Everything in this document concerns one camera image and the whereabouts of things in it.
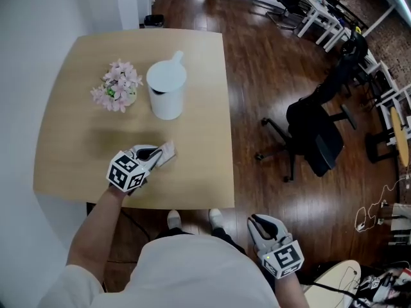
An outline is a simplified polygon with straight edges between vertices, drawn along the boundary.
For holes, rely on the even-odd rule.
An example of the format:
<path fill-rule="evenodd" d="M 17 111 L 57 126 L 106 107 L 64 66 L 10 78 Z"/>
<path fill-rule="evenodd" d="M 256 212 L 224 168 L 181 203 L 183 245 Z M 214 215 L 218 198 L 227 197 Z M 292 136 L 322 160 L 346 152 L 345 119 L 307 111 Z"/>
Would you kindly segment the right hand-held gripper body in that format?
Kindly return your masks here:
<path fill-rule="evenodd" d="M 271 247 L 258 250 L 262 266 L 276 279 L 301 269 L 304 256 L 297 240 L 287 234 Z"/>

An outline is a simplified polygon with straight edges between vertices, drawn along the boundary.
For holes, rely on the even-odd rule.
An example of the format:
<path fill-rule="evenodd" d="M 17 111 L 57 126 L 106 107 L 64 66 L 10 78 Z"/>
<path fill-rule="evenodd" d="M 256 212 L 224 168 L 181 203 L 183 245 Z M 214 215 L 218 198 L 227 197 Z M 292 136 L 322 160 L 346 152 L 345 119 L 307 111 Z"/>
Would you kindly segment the person's left forearm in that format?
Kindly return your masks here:
<path fill-rule="evenodd" d="M 114 232 L 126 195 L 117 187 L 108 187 L 70 245 L 67 264 L 84 268 L 99 282 L 103 282 Z"/>

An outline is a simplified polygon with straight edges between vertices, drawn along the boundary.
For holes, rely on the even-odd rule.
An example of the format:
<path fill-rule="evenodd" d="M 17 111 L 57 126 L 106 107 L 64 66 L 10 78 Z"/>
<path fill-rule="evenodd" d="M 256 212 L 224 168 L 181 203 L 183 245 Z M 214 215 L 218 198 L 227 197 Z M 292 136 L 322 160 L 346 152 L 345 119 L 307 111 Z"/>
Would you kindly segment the person's right forearm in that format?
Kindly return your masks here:
<path fill-rule="evenodd" d="M 310 308 L 294 273 L 275 280 L 275 297 L 280 308 Z"/>

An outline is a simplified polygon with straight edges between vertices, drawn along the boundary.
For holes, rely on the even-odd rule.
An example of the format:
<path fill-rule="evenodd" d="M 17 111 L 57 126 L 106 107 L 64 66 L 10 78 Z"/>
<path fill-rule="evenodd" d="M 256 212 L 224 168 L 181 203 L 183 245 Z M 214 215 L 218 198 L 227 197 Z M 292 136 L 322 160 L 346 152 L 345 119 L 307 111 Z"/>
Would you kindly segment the person's black trousers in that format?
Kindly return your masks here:
<path fill-rule="evenodd" d="M 163 238 L 163 237 L 175 236 L 175 235 L 191 235 L 191 233 L 185 232 L 185 231 L 181 230 L 180 228 L 175 227 L 175 228 L 168 229 L 168 230 L 165 230 L 165 231 L 159 233 L 159 235 L 156 237 L 156 239 L 160 239 L 160 238 Z M 243 253 L 244 255 L 247 254 L 246 251 L 241 246 L 239 246 L 238 244 L 236 244 L 232 240 L 231 236 L 229 234 L 227 234 L 222 227 L 218 227 L 216 229 L 213 229 L 211 231 L 211 236 L 217 237 L 217 238 L 229 243 L 230 245 L 235 247 L 239 252 Z"/>

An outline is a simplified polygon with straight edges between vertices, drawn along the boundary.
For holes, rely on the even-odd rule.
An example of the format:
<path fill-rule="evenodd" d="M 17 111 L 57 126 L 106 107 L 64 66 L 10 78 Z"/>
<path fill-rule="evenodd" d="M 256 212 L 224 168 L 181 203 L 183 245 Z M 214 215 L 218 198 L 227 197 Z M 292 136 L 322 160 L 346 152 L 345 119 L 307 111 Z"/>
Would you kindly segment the person's right white shoe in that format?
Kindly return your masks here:
<path fill-rule="evenodd" d="M 223 215 L 219 209 L 209 210 L 209 222 L 213 230 L 223 228 Z"/>

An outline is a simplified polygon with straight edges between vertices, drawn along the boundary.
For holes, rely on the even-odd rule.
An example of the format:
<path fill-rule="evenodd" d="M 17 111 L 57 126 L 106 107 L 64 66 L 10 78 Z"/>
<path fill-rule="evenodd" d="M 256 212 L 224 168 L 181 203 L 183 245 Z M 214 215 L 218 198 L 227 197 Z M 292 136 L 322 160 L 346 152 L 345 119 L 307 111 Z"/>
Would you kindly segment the person's white shoe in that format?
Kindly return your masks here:
<path fill-rule="evenodd" d="M 223 215 L 219 209 L 209 210 L 209 222 L 213 230 L 223 228 Z"/>
<path fill-rule="evenodd" d="M 167 216 L 167 225 L 170 230 L 174 228 L 182 229 L 180 214 L 176 210 L 171 210 Z"/>

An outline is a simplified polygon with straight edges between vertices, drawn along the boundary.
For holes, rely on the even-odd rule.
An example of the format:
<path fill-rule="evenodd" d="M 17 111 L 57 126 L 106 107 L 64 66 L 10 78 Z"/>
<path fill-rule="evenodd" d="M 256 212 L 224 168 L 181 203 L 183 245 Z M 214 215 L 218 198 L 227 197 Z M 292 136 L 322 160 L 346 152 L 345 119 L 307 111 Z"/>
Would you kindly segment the white cylindrical lidded container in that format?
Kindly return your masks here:
<path fill-rule="evenodd" d="M 152 111 L 159 119 L 173 120 L 183 111 L 187 80 L 183 56 L 182 51 L 176 51 L 171 59 L 153 64 L 146 74 Z"/>

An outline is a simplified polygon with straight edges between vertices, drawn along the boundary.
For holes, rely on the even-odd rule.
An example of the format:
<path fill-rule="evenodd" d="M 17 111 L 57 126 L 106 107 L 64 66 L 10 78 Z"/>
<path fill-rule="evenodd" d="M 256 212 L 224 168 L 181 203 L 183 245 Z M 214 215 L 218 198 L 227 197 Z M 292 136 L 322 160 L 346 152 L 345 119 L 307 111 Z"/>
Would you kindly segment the cream round table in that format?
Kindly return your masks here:
<path fill-rule="evenodd" d="M 321 274 L 315 283 L 356 294 L 361 279 L 361 267 L 357 261 L 339 262 Z M 353 299 L 343 293 L 330 291 L 319 286 L 304 288 L 310 308 L 349 308 Z"/>

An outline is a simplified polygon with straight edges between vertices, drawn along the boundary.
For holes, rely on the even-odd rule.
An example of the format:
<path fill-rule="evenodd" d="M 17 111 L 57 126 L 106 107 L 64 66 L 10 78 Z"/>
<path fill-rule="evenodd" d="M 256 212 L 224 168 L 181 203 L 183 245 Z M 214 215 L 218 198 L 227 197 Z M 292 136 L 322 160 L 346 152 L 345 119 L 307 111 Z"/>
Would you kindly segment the person's left white shoe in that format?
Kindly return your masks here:
<path fill-rule="evenodd" d="M 167 216 L 167 225 L 170 230 L 174 228 L 182 229 L 180 214 L 176 210 L 171 210 Z"/>

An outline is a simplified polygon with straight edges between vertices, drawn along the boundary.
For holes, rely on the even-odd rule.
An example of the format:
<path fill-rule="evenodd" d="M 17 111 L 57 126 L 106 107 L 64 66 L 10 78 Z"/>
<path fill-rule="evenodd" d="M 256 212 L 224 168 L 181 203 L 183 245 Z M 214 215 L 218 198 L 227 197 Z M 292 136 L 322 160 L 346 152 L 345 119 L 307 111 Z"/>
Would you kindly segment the pink flowers in white pot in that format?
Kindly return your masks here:
<path fill-rule="evenodd" d="M 143 86 L 143 77 L 130 62 L 118 59 L 109 65 L 102 83 L 91 90 L 92 100 L 108 111 L 125 113 L 136 101 L 137 89 Z"/>

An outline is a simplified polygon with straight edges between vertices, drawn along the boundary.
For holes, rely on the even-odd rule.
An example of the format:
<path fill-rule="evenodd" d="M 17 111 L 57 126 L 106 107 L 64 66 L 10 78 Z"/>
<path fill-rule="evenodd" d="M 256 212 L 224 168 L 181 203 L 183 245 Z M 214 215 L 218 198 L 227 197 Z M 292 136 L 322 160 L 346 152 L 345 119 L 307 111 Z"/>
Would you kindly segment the person's white shirt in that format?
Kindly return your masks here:
<path fill-rule="evenodd" d="M 279 308 L 246 255 L 210 235 L 174 235 L 145 245 L 125 289 L 106 293 L 85 269 L 66 266 L 38 308 Z"/>

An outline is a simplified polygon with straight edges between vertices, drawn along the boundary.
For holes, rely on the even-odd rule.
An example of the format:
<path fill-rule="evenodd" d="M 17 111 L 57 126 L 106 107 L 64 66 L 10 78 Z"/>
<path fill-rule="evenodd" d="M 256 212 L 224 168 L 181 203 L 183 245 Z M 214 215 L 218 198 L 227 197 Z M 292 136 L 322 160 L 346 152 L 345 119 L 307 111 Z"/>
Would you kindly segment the spare gripper unit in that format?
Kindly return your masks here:
<path fill-rule="evenodd" d="M 356 293 L 370 308 L 411 308 L 411 269 L 391 268 L 368 275 Z"/>

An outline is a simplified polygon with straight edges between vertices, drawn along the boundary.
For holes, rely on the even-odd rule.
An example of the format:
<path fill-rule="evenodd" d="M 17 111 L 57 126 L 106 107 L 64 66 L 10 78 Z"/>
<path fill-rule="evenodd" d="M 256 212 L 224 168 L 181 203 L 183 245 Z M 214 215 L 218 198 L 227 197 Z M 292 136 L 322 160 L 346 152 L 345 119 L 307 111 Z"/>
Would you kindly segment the black swivel office chair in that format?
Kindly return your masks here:
<path fill-rule="evenodd" d="M 287 132 L 271 118 L 261 120 L 262 126 L 272 126 L 284 141 L 282 149 L 288 152 L 290 160 L 290 175 L 284 177 L 284 182 L 294 180 L 297 155 L 304 157 L 318 177 L 324 176 L 336 166 L 336 159 L 344 142 L 335 123 L 347 119 L 353 129 L 357 128 L 357 124 L 345 105 L 340 106 L 341 113 L 334 115 L 329 115 L 322 106 L 341 89 L 355 63 L 353 57 L 342 57 L 312 94 L 288 107 Z"/>

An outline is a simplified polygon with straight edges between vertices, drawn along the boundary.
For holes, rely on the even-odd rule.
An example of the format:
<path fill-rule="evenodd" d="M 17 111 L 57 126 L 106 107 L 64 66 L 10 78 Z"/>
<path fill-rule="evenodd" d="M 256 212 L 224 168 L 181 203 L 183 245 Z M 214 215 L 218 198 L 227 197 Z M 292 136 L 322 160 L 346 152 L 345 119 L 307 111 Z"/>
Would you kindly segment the black stool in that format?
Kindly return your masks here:
<path fill-rule="evenodd" d="M 382 131 L 380 133 L 372 135 L 367 133 L 365 135 L 365 150 L 369 161 L 373 164 L 386 160 L 389 158 L 396 158 L 399 155 L 399 151 L 396 148 L 391 148 L 386 154 L 380 155 L 378 146 L 381 143 L 388 143 L 391 138 L 394 138 L 394 132 L 392 130 Z"/>

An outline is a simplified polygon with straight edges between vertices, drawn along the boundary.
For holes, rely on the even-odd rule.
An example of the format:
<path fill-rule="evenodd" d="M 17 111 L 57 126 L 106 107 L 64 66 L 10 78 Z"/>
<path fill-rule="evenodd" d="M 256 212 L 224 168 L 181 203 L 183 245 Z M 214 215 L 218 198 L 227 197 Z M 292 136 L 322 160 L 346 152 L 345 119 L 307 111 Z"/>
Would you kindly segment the yellow round table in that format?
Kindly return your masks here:
<path fill-rule="evenodd" d="M 409 149 L 408 149 L 408 141 L 407 141 L 407 132 L 403 128 L 401 119 L 399 118 L 399 114 L 394 107 L 390 109 L 390 116 L 391 116 L 391 121 L 392 121 L 392 129 L 394 131 L 394 135 L 396 138 L 396 146 L 399 152 L 399 157 L 400 157 L 402 165 L 404 167 L 407 167 L 409 164 Z"/>

